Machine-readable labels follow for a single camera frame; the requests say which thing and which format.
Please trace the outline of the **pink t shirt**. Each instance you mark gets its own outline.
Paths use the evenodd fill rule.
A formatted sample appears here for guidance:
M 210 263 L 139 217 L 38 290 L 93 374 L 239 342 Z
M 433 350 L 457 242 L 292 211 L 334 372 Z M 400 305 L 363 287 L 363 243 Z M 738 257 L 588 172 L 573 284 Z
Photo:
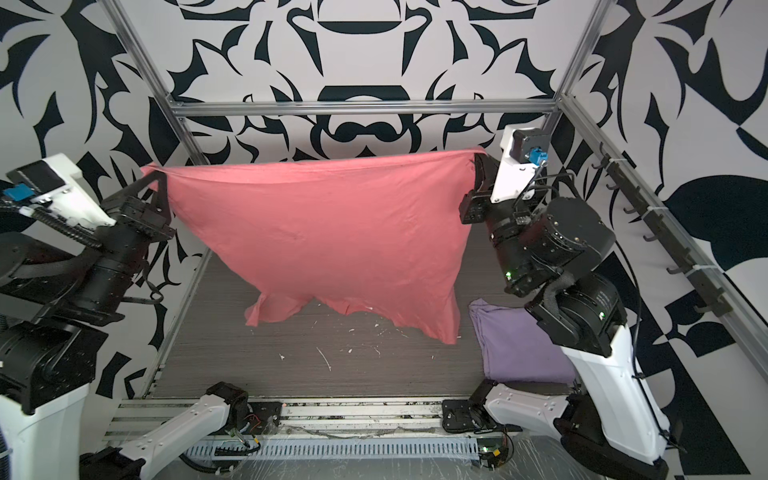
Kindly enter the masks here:
M 459 216 L 476 151 L 169 167 L 175 215 L 258 300 L 249 325 L 317 300 L 452 345 L 454 284 L 470 229 Z

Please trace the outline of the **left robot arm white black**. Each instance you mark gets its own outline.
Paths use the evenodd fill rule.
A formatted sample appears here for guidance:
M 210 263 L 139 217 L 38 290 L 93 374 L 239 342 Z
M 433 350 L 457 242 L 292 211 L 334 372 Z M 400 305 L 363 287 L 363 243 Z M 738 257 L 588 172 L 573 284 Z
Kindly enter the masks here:
M 239 436 L 247 394 L 225 382 L 148 434 L 95 453 L 79 449 L 81 417 L 105 326 L 120 320 L 155 242 L 173 236 L 167 177 L 152 171 L 105 199 L 107 224 L 80 225 L 37 193 L 63 190 L 62 175 L 34 164 L 15 170 L 1 202 L 74 239 L 77 255 L 20 232 L 1 237 L 1 475 L 5 479 L 150 479 L 204 437 Z

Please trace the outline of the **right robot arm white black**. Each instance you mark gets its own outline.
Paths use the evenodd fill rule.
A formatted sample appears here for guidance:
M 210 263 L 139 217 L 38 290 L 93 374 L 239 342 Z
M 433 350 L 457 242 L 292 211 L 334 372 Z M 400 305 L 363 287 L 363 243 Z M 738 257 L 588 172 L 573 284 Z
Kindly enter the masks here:
M 587 469 L 611 479 L 663 479 L 665 451 L 677 444 L 637 362 L 634 331 L 617 288 L 597 272 L 613 247 L 614 232 L 584 200 L 555 196 L 538 168 L 518 164 L 522 188 L 508 200 L 492 191 L 503 164 L 473 159 L 475 181 L 460 219 L 486 225 L 508 294 L 574 366 L 579 384 L 566 394 L 530 391 L 522 383 L 484 381 L 472 399 L 498 428 L 555 438 Z

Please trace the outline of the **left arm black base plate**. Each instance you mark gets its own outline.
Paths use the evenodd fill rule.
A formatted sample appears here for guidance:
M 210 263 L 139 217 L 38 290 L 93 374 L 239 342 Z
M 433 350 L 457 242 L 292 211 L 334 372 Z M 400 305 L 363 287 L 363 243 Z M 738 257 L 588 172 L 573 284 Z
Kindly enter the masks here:
M 236 427 L 243 435 L 270 434 L 280 426 L 282 409 L 280 401 L 249 401 L 236 414 Z

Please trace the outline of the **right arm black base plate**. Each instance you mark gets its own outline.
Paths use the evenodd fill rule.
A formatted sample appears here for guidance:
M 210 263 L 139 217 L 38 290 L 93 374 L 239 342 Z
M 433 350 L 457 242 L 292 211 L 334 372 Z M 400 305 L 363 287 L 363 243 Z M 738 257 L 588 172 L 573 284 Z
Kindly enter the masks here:
M 485 409 L 469 399 L 445 399 L 441 409 L 441 427 L 447 433 L 480 434 L 497 429 L 497 423 Z

